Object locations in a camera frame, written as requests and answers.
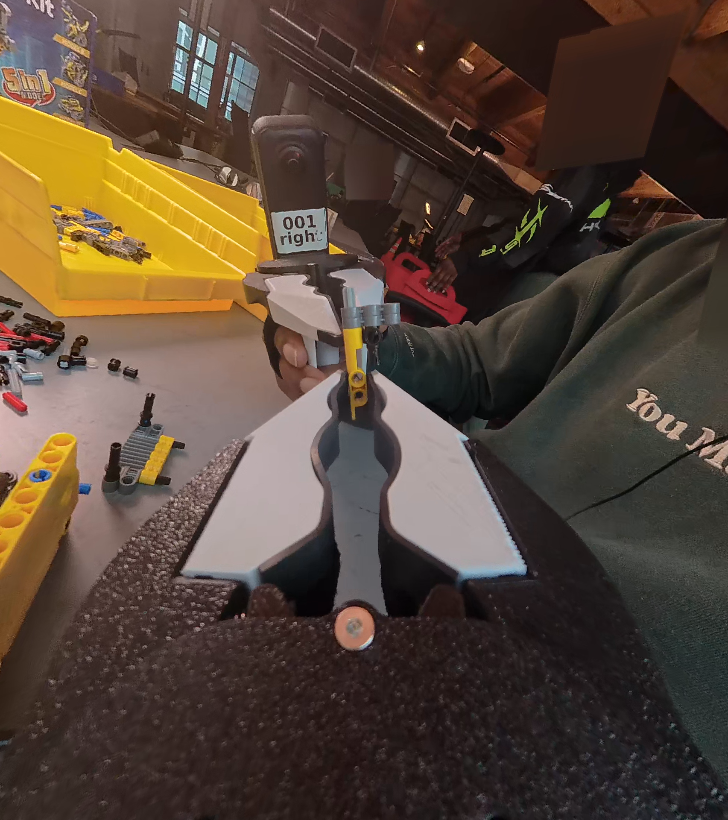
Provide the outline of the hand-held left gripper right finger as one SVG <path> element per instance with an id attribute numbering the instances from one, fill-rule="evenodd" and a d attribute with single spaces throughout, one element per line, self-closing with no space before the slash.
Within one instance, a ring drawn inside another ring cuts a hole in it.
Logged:
<path id="1" fill-rule="evenodd" d="M 388 474 L 387 533 L 458 585 L 524 577 L 526 563 L 468 439 L 386 376 L 373 374 L 372 387 L 374 451 Z"/>

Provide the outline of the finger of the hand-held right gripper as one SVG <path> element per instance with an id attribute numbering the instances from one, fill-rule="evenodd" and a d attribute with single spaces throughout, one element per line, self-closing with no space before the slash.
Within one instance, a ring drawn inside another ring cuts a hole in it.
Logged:
<path id="1" fill-rule="evenodd" d="M 375 321 L 383 312 L 384 283 L 366 269 L 344 268 L 328 273 L 328 320 L 343 321 L 344 293 L 350 289 L 352 316 L 357 321 Z"/>
<path id="2" fill-rule="evenodd" d="M 267 303 L 273 320 L 309 339 L 340 338 L 342 329 L 326 295 L 306 274 L 273 275 L 266 279 Z"/>

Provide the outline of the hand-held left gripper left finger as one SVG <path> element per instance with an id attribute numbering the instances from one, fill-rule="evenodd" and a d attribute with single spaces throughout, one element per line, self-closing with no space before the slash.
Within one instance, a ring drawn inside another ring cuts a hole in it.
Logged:
<path id="1" fill-rule="evenodd" d="M 181 567 L 186 579 L 313 586 L 337 556 L 328 467 L 338 458 L 329 376 L 246 437 Z"/>

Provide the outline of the yellow grey lego arm assembly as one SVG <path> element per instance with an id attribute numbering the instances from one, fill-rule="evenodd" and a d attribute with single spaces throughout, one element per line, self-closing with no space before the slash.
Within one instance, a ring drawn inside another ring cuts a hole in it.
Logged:
<path id="1" fill-rule="evenodd" d="M 341 319 L 351 421 L 362 422 L 369 402 L 369 360 L 378 361 L 383 333 L 400 323 L 401 310 L 397 302 L 360 306 L 355 289 L 344 285 Z"/>

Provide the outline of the black lego elbow connector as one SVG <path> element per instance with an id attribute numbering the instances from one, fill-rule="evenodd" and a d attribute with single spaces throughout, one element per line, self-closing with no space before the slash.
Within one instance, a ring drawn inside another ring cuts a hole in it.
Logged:
<path id="1" fill-rule="evenodd" d="M 88 357 L 84 350 L 88 342 L 89 339 L 86 335 L 81 334 L 77 336 L 70 347 L 70 351 L 58 357 L 57 367 L 62 371 L 84 370 L 88 368 L 97 369 L 97 360 L 93 357 Z"/>

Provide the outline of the grey grille yellow lego subassembly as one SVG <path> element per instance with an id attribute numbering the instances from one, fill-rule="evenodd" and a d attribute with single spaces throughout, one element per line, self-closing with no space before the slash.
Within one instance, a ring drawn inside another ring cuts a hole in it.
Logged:
<path id="1" fill-rule="evenodd" d="M 174 450 L 184 450 L 184 442 L 164 434 L 164 425 L 154 424 L 155 394 L 146 394 L 139 423 L 123 443 L 111 444 L 102 479 L 106 495 L 132 494 L 138 486 L 169 486 L 164 466 Z"/>

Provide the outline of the heap of lego parts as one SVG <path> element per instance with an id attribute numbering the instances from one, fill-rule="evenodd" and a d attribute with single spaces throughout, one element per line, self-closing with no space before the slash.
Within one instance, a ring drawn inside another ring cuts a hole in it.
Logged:
<path id="1" fill-rule="evenodd" d="M 152 258 L 144 241 L 125 234 L 120 225 L 96 211 L 52 204 L 51 218 L 61 251 L 79 253 L 80 245 L 86 244 L 108 258 L 139 265 Z"/>

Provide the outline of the person's right hand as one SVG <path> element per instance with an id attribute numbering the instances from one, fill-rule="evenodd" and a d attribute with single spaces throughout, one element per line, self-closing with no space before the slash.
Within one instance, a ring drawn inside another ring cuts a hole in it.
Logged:
<path id="1" fill-rule="evenodd" d="M 296 401 L 331 374 L 342 369 L 340 363 L 320 368 L 313 367 L 309 364 L 303 338 L 287 328 L 276 327 L 274 342 L 279 354 L 278 387 L 291 401 Z"/>

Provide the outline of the red plastic case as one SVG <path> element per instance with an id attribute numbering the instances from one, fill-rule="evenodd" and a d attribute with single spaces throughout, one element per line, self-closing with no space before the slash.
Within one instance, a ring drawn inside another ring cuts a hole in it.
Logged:
<path id="1" fill-rule="evenodd" d="M 430 291 L 427 280 L 429 265 L 410 252 L 381 257 L 387 286 L 386 300 L 400 306 L 401 320 L 424 327 L 457 325 L 468 309 L 456 299 L 453 286 L 444 291 Z"/>

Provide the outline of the paned window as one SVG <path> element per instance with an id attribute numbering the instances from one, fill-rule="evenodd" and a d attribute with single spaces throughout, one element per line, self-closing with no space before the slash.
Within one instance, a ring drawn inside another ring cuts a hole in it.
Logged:
<path id="1" fill-rule="evenodd" d="M 208 107 L 217 100 L 217 121 L 232 122 L 238 111 L 251 112 L 260 72 L 250 52 L 240 44 L 231 43 L 223 83 L 218 86 L 218 60 L 218 31 L 211 26 L 194 29 L 193 21 L 180 14 L 174 41 L 170 101 L 187 101 L 192 115 L 205 120 Z"/>

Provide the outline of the black tripod stand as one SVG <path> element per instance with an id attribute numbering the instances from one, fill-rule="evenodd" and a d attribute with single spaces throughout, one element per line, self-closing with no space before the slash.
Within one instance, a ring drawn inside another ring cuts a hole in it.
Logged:
<path id="1" fill-rule="evenodd" d="M 447 205 L 444 212 L 441 214 L 438 224 L 435 226 L 432 233 L 432 237 L 435 240 L 441 238 L 451 215 L 456 212 L 460 206 L 465 190 L 471 181 L 471 177 L 476 171 L 483 155 L 488 153 L 489 155 L 499 158 L 506 152 L 506 146 L 494 135 L 482 131 L 481 129 L 467 129 L 465 123 L 462 123 L 460 120 L 454 120 L 453 124 L 455 126 L 462 126 L 465 129 L 463 135 L 463 139 L 465 141 L 461 141 L 460 145 L 471 154 L 473 160 L 469 170 L 465 174 L 465 177 L 462 179 L 458 189 L 452 196 L 451 202 Z"/>

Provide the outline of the person's green sweatshirt torso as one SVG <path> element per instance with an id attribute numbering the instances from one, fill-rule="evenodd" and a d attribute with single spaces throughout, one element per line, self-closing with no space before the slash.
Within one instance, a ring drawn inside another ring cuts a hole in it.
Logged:
<path id="1" fill-rule="evenodd" d="M 728 785 L 728 358 L 589 344 L 500 437 L 592 548 Z"/>

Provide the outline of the yellow plastic parts bin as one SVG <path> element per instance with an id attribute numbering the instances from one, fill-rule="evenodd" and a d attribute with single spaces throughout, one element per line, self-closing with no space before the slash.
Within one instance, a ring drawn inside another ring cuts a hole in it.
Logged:
<path id="1" fill-rule="evenodd" d="M 144 241 L 142 264 L 61 248 L 52 206 Z M 57 316 L 218 312 L 271 259 L 257 200 L 0 97 L 0 271 Z"/>

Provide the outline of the blue robot kit box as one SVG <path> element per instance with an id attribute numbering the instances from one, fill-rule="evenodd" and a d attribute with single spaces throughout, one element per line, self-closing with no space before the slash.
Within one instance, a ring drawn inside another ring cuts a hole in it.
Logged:
<path id="1" fill-rule="evenodd" d="M 97 27 L 78 2 L 0 1 L 0 96 L 85 126 Z"/>

